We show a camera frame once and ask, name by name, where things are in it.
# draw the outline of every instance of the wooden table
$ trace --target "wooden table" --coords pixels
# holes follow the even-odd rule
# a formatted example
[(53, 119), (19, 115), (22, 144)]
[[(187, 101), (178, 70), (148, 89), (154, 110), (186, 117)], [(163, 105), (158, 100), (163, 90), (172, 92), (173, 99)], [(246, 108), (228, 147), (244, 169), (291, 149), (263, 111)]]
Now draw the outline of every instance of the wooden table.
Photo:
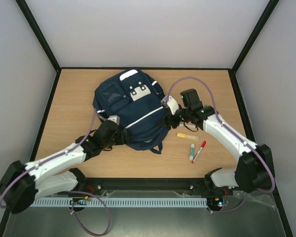
[[(94, 90), (99, 84), (122, 70), (106, 69), (64, 69), (62, 70), (36, 159), (55, 153), (76, 138), (84, 135), (90, 126)], [(143, 70), (157, 80), (168, 92), (176, 80), (193, 76), (204, 80), (212, 90), (217, 109), (223, 118), (241, 134), (245, 135), (228, 71), (224, 70)], [(199, 82), (186, 80), (179, 83), (171, 95), (182, 104), (180, 92), (195, 88), (203, 105), (212, 105), (209, 93)], [(100, 121), (96, 118), (93, 128)], [(178, 132), (200, 137), (194, 141), (176, 136)], [(197, 161), (189, 160), (191, 143), (196, 151), (201, 143), (207, 144)], [(124, 146), (115, 146), (110, 152), (101, 152), (82, 164), (75, 165), (87, 177), (102, 178), (201, 178), (218, 167), (232, 168), (236, 161), (229, 151), (215, 138), (199, 130), (196, 133), (184, 127), (169, 131), (163, 141), (161, 155), (151, 151), (135, 151)]]

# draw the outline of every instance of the backpack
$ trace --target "backpack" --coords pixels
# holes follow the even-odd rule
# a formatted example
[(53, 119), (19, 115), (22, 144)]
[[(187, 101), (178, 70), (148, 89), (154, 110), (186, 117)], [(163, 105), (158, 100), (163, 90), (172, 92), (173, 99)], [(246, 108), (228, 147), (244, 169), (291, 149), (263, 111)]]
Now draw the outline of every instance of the backpack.
[(104, 118), (119, 116), (119, 125), (130, 131), (129, 147), (161, 154), (168, 130), (159, 125), (165, 113), (161, 104), (165, 95), (157, 81), (141, 70), (131, 69), (105, 80), (94, 93), (97, 113)]

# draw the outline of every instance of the black metal frame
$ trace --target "black metal frame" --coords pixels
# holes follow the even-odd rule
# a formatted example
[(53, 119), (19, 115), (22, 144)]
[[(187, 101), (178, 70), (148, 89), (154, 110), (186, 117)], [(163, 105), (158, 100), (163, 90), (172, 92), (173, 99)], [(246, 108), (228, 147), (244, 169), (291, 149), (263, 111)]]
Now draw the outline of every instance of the black metal frame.
[[(39, 147), (39, 143), (43, 134), (43, 130), (47, 121), (48, 113), (52, 104), (52, 100), (56, 91), (57, 83), (59, 80), (59, 76), (62, 69), (127, 69), (125, 67), (60, 67), (53, 52), (51, 51), (43, 33), (41, 32), (33, 14), (31, 13), (28, 5), (26, 4), (25, 0), (16, 0), (18, 3), (21, 11), (23, 12), (25, 18), (27, 19), (29, 25), (31, 26), (33, 32), (35, 33), (38, 41), (40, 42), (42, 48), (44, 49), (47, 57), (49, 58), (51, 64), (53, 65), (55, 71), (57, 72), (54, 84), (52, 86), (52, 90), (49, 95), (49, 99), (46, 105), (46, 109), (41, 121), (41, 125), (37, 134), (37, 138), (34, 144), (34, 148), (31, 154), (30, 161), (35, 160), (37, 150)], [(141, 69), (164, 69), (164, 70), (228, 70), (231, 85), (235, 94), (235, 98), (237, 101), (237, 105), (239, 108), (241, 120), (244, 126), (244, 130), (246, 132), (247, 138), (252, 141), (255, 141), (254, 134), (251, 128), (251, 123), (248, 117), (248, 113), (242, 98), (242, 94), (238, 85), (238, 81), (236, 78), (236, 72), (238, 71), (240, 65), (244, 61), (246, 55), (248, 54), (249, 50), (251, 49), (252, 45), (254, 44), (255, 40), (257, 39), (259, 33), (263, 29), (265, 23), (267, 22), (268, 18), (270, 17), (271, 13), (273, 12), (275, 6), (279, 0), (270, 0), (267, 4), (263, 14), (261, 15), (259, 21), (257, 22), (255, 28), (253, 29), (250, 37), (248, 38), (244, 48), (242, 49), (240, 55), (238, 56), (234, 66), (232, 69), (228, 68), (141, 68)], [(138, 178), (138, 179), (124, 179), (124, 178), (91, 178), (89, 182), (96, 188), (100, 187), (99, 190), (96, 192), (100, 192), (100, 190), (171, 190), (176, 192), (189, 192), (192, 195), (205, 195), (206, 197), (212, 197), (211, 193), (206, 193), (206, 190), (202, 185), (204, 184), (204, 178), (155, 178), (155, 179), (145, 179), (145, 178)], [(282, 220), (282, 224), (285, 230), (285, 233), (288, 237), (292, 237), (292, 231), (287, 220), (281, 198), (279, 196), (277, 188), (273, 192), (275, 203), (278, 207), (280, 217)], [(9, 218), (9, 211), (6, 210), (4, 212), (1, 224), (0, 224), (0, 237), (3, 236), (5, 226), (7, 224)]]

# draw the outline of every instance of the white wall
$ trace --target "white wall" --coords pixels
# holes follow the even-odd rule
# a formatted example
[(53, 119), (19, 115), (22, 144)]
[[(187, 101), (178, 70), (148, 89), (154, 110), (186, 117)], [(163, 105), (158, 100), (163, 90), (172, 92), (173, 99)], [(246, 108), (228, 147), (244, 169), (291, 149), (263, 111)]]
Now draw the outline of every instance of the white wall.
[(16, 2), (0, 0), (0, 179), (13, 161), (29, 160), (54, 78)]
[(239, 72), (253, 131), (272, 149), (276, 183), (296, 236), (296, 1), (280, 1)]
[(225, 67), (268, 0), (27, 0), (61, 66)]

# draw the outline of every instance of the red marker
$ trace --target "red marker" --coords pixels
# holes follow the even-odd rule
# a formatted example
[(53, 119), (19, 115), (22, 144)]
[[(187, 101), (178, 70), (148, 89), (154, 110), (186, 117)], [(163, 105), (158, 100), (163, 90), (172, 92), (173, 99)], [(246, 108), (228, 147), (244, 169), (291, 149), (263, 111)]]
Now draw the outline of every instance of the red marker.
[(205, 147), (206, 145), (206, 141), (203, 142), (202, 146), (200, 147), (200, 149), (198, 150), (198, 152), (196, 153), (196, 156), (193, 158), (192, 163), (194, 163), (196, 161), (196, 158), (198, 157), (198, 155), (201, 153), (201, 150)]

